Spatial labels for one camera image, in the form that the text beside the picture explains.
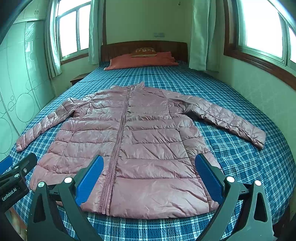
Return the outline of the dark wooden nightstand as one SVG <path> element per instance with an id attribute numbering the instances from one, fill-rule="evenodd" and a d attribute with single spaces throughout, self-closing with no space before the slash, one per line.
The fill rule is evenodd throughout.
<path id="1" fill-rule="evenodd" d="M 78 75 L 76 77 L 74 77 L 70 83 L 73 85 L 75 85 L 77 82 L 81 81 L 83 78 L 85 78 L 87 75 L 89 75 L 89 73 L 84 73 L 84 74 L 81 74 L 81 75 Z"/>

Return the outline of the left window outer curtain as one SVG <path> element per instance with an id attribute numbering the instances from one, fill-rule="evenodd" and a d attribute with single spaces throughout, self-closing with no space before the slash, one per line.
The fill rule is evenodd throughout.
<path id="1" fill-rule="evenodd" d="M 49 77 L 54 78 L 62 73 L 56 39 L 56 14 L 58 1 L 51 0 L 48 4 L 45 21 L 45 56 Z"/>

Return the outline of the left window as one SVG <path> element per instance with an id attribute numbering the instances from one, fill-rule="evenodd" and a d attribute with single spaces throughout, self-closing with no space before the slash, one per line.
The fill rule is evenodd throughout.
<path id="1" fill-rule="evenodd" d="M 87 53 L 90 9 L 91 1 L 58 1 L 56 35 L 62 62 Z"/>

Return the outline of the blue plaid bed cover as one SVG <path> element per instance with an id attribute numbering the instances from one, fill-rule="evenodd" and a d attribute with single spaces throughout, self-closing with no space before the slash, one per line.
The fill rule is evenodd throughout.
<path id="1" fill-rule="evenodd" d="M 65 91 L 44 108 L 28 125 L 22 135 L 56 110 L 66 99 L 83 97 L 110 89 L 144 83 L 146 87 L 201 97 L 247 120 L 266 134 L 262 149 L 226 129 L 201 118 L 193 118 L 206 145 L 219 163 L 218 168 L 240 182 L 260 180 L 270 206 L 273 223 L 283 216 L 295 187 L 295 161 L 280 129 L 264 113 L 228 85 L 213 77 L 178 66 L 153 66 L 105 71 L 106 65 L 90 73 L 78 84 Z M 39 135 L 24 150 L 13 145 L 10 156 L 15 163 L 29 153 L 38 161 L 46 154 L 61 125 L 53 126 Z M 212 212 L 179 218 L 135 219 L 85 211 L 96 231 L 104 240 L 194 240 L 205 228 Z"/>

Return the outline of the window curtain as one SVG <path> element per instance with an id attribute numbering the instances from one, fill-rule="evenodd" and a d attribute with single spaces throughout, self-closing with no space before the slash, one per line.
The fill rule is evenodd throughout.
<path id="1" fill-rule="evenodd" d="M 222 1 L 193 1 L 189 67 L 198 71 L 220 69 Z"/>
<path id="2" fill-rule="evenodd" d="M 48 4 L 45 21 L 45 56 L 49 77 L 54 78 L 62 73 L 56 39 L 56 14 L 58 1 L 51 0 Z"/>
<path id="3" fill-rule="evenodd" d="M 103 42 L 103 0 L 91 0 L 89 17 L 89 63 L 100 63 L 100 48 Z"/>

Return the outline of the pink quilted puffer jacket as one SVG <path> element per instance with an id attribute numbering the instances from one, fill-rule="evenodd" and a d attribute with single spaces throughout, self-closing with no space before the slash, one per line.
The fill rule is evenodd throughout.
<path id="1" fill-rule="evenodd" d="M 60 183 L 99 155 L 104 168 L 82 210 L 135 219 L 191 217 L 218 207 L 195 168 L 195 157 L 203 154 L 219 166 L 193 118 L 259 149 L 264 146 L 265 132 L 233 112 L 201 97 L 139 83 L 66 99 L 18 138 L 16 150 L 61 125 L 34 169 L 30 189 L 41 181 Z"/>

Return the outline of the left window inner curtain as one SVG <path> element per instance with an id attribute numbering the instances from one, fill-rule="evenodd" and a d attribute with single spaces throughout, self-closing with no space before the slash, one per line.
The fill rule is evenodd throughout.
<path id="1" fill-rule="evenodd" d="M 89 17 L 89 63 L 100 63 L 100 48 L 103 42 L 103 0 L 91 0 Z"/>

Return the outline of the right window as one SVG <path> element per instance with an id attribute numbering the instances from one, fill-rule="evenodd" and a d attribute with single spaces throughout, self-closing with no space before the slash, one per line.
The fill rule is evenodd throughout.
<path id="1" fill-rule="evenodd" d="M 280 1 L 224 1 L 224 55 L 295 89 L 295 22 Z"/>

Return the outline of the brown embroidered cushion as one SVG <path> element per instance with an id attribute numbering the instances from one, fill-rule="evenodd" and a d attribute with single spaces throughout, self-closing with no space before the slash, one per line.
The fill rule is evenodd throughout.
<path id="1" fill-rule="evenodd" d="M 131 53 L 132 57 L 155 57 L 157 56 L 157 52 L 154 50 L 154 48 L 138 48 L 135 51 Z"/>

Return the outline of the red pillow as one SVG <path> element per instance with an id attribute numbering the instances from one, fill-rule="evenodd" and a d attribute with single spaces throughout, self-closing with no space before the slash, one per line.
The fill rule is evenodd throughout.
<path id="1" fill-rule="evenodd" d="M 104 68 L 105 71 L 137 68 L 147 66 L 178 66 L 171 52 L 158 52 L 154 57 L 132 57 L 131 54 L 125 54 L 111 59 L 110 65 Z"/>

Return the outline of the white wardrobe with circles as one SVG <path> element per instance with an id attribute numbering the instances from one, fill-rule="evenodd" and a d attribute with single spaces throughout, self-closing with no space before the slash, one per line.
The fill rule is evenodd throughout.
<path id="1" fill-rule="evenodd" d="M 45 56 L 49 1 L 31 1 L 1 43 L 1 158 L 35 116 L 54 99 Z"/>

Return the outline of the right window curtain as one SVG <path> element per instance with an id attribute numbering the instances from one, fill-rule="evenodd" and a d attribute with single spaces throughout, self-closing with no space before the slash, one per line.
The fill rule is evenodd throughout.
<path id="1" fill-rule="evenodd" d="M 193 1 L 189 67 L 198 71 L 220 69 L 222 1 Z"/>

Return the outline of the window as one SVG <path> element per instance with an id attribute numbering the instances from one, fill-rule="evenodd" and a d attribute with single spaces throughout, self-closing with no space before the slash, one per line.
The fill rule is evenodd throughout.
<path id="1" fill-rule="evenodd" d="M 224 55 L 295 89 L 295 22 L 280 1 L 224 1 Z"/>
<path id="2" fill-rule="evenodd" d="M 56 35 L 62 62 L 87 53 L 90 9 L 91 1 L 58 1 Z"/>

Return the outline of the white wall socket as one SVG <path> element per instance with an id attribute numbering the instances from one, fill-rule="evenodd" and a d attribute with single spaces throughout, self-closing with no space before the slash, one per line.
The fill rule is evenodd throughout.
<path id="1" fill-rule="evenodd" d="M 164 33 L 154 33 L 155 38 L 164 38 L 165 34 Z"/>

